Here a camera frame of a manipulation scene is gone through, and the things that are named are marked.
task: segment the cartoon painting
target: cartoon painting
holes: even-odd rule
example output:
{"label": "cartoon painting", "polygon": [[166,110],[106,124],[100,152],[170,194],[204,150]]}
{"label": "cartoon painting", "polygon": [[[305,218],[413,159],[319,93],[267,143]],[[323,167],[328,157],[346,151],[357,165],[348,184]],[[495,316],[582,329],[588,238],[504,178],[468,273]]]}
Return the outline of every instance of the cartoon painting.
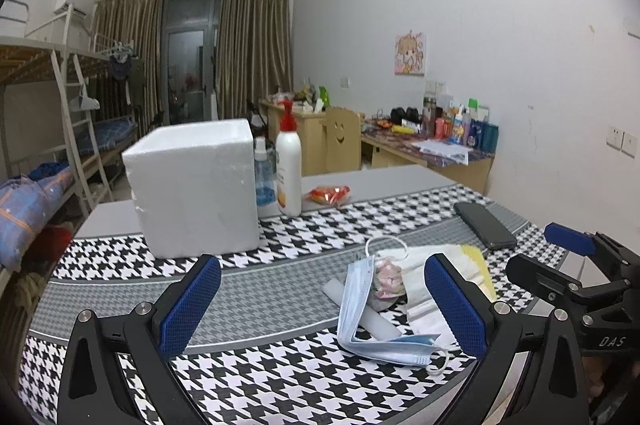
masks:
{"label": "cartoon painting", "polygon": [[396,75],[424,75],[424,34],[396,37]]}

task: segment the black and white pattern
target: black and white pattern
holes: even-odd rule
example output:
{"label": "black and white pattern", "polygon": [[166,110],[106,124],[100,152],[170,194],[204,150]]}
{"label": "black and white pattern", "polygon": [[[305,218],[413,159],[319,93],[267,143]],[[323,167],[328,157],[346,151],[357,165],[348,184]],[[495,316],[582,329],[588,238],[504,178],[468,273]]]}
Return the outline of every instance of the black and white pattern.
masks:
{"label": "black and white pattern", "polygon": [[[558,267],[565,251],[548,244],[529,225],[518,235],[516,253]],[[486,260],[498,298],[522,310],[532,296],[507,280],[504,270],[513,251],[490,252]],[[404,334],[411,334],[402,303],[382,312]],[[335,328],[282,342],[221,353],[181,355],[172,366],[191,397],[212,423],[221,424],[366,424],[380,423],[409,409],[471,365],[461,351],[445,371],[376,363],[340,349]],[[366,339],[365,332],[359,334]],[[20,370],[20,397],[41,416],[55,421],[65,348],[29,336]],[[434,356],[441,367],[444,357]],[[126,356],[127,381],[148,423],[159,424],[142,382]]]}
{"label": "black and white pattern", "polygon": [[[269,217],[260,221],[258,249],[218,258],[223,269],[244,268],[362,245],[374,235],[417,230],[454,217],[455,203],[487,201],[468,187],[455,185],[307,212],[300,217]],[[185,274],[195,261],[156,259],[141,234],[75,239],[52,277],[67,280],[173,277]]]}

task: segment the blue surgical mask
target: blue surgical mask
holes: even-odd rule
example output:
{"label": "blue surgical mask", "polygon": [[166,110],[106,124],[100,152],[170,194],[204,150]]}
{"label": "blue surgical mask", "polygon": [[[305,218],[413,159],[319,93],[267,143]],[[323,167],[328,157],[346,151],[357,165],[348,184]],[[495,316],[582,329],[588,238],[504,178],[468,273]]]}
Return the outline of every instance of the blue surgical mask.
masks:
{"label": "blue surgical mask", "polygon": [[430,369],[433,375],[442,373],[449,361],[449,352],[434,344],[439,335],[408,335],[389,341],[363,341],[356,338],[356,329],[367,303],[374,270],[373,257],[349,265],[338,316],[338,344],[360,357],[419,367],[426,367],[431,363],[434,351],[446,351],[447,361],[443,368]]}

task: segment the smartphone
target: smartphone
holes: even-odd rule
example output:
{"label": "smartphone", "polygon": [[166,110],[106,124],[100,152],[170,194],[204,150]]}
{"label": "smartphone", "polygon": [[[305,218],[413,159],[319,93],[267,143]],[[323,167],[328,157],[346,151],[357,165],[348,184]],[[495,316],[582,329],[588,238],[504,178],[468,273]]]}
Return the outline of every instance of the smartphone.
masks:
{"label": "smartphone", "polygon": [[482,205],[456,203],[453,208],[488,249],[516,248],[518,242],[513,234]]}

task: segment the air conditioner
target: air conditioner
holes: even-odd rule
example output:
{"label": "air conditioner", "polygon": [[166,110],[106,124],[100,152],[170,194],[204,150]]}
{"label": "air conditioner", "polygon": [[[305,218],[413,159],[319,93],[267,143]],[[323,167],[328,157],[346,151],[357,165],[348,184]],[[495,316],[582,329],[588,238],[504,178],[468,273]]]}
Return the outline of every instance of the air conditioner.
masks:
{"label": "air conditioner", "polygon": [[[69,5],[73,3],[73,0],[56,0],[56,9],[54,10],[54,14],[62,14],[69,9]],[[86,17],[86,13],[82,10],[78,10],[74,7],[74,14],[81,18]]]}

